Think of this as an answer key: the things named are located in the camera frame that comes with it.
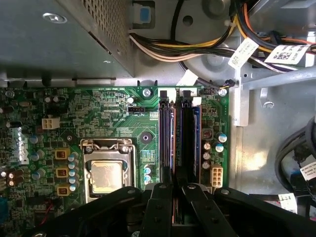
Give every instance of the cpu socket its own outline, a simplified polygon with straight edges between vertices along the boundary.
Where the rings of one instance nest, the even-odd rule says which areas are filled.
[[[135,146],[131,139],[82,139],[85,202],[134,186]]]

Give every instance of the orange wire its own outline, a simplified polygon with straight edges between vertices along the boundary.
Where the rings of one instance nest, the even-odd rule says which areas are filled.
[[[245,21],[246,21],[246,24],[248,26],[248,28],[252,31],[252,27],[250,25],[250,22],[249,22],[249,17],[248,17],[248,10],[247,10],[247,4],[244,4],[243,5],[243,14],[244,14],[244,17],[245,17]],[[262,40],[270,40],[270,37],[265,37],[265,38],[261,38]],[[300,42],[300,43],[306,43],[306,44],[315,44],[313,42],[310,42],[310,41],[306,41],[306,40],[303,40],[303,39],[293,39],[293,38],[289,38],[289,37],[285,37],[285,38],[282,38],[282,40],[284,41],[288,41],[288,42]]]

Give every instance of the green circuit board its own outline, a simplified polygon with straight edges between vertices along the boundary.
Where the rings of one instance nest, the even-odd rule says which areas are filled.
[[[8,216],[0,224],[0,233],[2,230],[5,236],[20,236],[25,230],[40,225],[43,219],[49,220],[85,203],[82,139],[131,139],[135,146],[131,152],[134,153],[133,185],[144,189],[147,183],[159,182],[159,88],[162,87],[1,89],[0,107],[13,108],[13,111],[0,114],[0,166],[2,170],[22,169],[23,180],[1,179],[6,188],[0,192],[0,197],[7,200]],[[196,96],[202,98],[198,123],[200,137],[197,136],[200,150],[197,156],[202,170],[200,182],[210,186],[209,171],[201,168],[203,143],[213,142],[218,132],[228,135],[229,101],[228,96],[220,97],[214,89],[194,88]],[[151,92],[149,97],[144,95],[144,89]],[[59,118],[58,128],[43,128],[42,119],[52,121],[54,127],[55,118]],[[203,139],[205,129],[211,130],[211,136]],[[149,134],[149,141],[144,141],[144,132]],[[41,157],[37,160],[33,155],[38,155],[38,151]],[[227,185],[228,142],[223,152],[217,153],[213,147],[208,152],[210,164],[218,163],[223,167],[224,185]],[[76,155],[78,162],[75,190],[70,192],[70,176],[65,172],[70,171],[67,157],[71,154]]]

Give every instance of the motherboard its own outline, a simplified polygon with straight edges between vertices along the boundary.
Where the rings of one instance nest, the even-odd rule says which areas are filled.
[[[184,167],[228,184],[228,94],[194,87],[3,88],[0,236]]]

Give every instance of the perforated metal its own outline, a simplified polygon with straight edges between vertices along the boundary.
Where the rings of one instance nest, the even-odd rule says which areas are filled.
[[[129,57],[126,0],[81,0],[89,14],[124,58]]]

